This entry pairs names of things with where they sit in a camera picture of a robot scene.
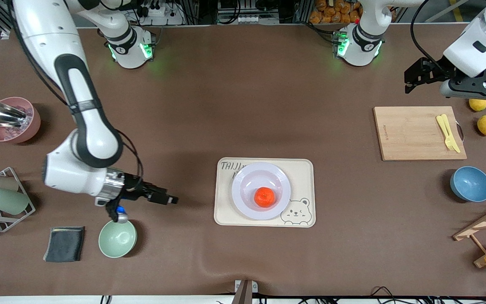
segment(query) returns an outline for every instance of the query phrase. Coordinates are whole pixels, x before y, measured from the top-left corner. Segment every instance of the metal scoop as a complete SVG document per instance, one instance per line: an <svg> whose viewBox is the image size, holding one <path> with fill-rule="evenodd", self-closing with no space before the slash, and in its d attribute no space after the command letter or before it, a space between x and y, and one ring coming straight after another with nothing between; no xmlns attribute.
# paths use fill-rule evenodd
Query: metal scoop
<svg viewBox="0 0 486 304"><path fill-rule="evenodd" d="M25 113L0 102L0 127L21 127Z"/></svg>

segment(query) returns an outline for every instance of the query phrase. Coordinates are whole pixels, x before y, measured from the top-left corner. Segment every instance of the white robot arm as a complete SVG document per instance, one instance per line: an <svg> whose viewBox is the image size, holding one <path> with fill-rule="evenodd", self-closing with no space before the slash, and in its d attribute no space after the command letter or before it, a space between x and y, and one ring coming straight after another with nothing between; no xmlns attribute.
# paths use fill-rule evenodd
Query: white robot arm
<svg viewBox="0 0 486 304"><path fill-rule="evenodd" d="M104 114L71 12L100 26L123 67L137 67L147 60L142 44L149 32L131 27L121 12L102 9L100 0L13 0L13 4L19 41L26 54L30 53L60 87L77 125L46 156L44 183L66 192L94 196L95 204L106 206L114 221L127 220L124 213L119 212L118 216L116 212L122 198L136 200L144 196L160 204L177 203L178 198L167 195L166 189L110 167L119 160L123 142Z"/></svg>
<svg viewBox="0 0 486 304"><path fill-rule="evenodd" d="M486 8L465 28L440 60L420 58L405 71L405 92L443 81L446 97L486 99Z"/></svg>
<svg viewBox="0 0 486 304"><path fill-rule="evenodd" d="M423 0L359 0L363 14L358 24L351 23L339 30L345 33L335 35L338 44L334 46L336 57L347 63L362 67L372 62L382 45L382 37L391 24L388 6L418 6Z"/></svg>

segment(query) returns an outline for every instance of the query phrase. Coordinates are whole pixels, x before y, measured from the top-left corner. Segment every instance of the yellow knife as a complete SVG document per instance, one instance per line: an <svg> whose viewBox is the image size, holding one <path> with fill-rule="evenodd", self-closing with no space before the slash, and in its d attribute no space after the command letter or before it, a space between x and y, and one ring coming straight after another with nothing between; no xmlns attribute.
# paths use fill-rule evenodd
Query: yellow knife
<svg viewBox="0 0 486 304"><path fill-rule="evenodd" d="M453 133L451 132L451 127L449 126L449 120L447 119L447 115L446 114L442 114L440 116L442 116L442 119L444 119L445 128L447 129L448 139L451 141L451 145L453 146L453 148L455 149L455 151L457 153L460 153L461 150L459 149L459 146L457 145L457 142L455 142L455 138L453 137Z"/></svg>

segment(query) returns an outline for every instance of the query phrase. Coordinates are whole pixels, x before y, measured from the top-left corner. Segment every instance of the green led light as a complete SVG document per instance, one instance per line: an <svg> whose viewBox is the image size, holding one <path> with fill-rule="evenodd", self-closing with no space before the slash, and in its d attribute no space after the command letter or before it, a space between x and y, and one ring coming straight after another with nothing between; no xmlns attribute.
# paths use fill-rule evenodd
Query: green led light
<svg viewBox="0 0 486 304"><path fill-rule="evenodd" d="M378 46L376 47L376 53L374 53L374 57L378 56L378 52L380 51L380 46L382 46L382 42L378 43Z"/></svg>
<svg viewBox="0 0 486 304"><path fill-rule="evenodd" d="M146 58L151 58L151 56L152 56L151 46L143 45L143 44L140 43L140 48L141 48L141 50L143 52L143 55Z"/></svg>
<svg viewBox="0 0 486 304"><path fill-rule="evenodd" d="M110 49L110 52L112 52L112 58L113 58L114 60L116 60L116 54L114 54L114 52L113 52L113 48L112 48L112 46L110 46L110 44L108 44L108 48Z"/></svg>
<svg viewBox="0 0 486 304"><path fill-rule="evenodd" d="M345 38L345 40L339 46L339 56L344 56L346 54L346 50L348 49L349 44L350 40L348 38Z"/></svg>

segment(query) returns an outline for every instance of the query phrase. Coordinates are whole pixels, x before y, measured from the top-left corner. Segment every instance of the bear cartoon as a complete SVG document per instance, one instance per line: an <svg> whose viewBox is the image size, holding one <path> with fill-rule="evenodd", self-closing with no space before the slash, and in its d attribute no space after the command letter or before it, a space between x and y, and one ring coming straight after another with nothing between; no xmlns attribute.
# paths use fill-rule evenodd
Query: bear cartoon
<svg viewBox="0 0 486 304"><path fill-rule="evenodd" d="M290 201L286 209L280 214L280 218L286 225L308 225L312 219L307 198L298 201Z"/></svg>

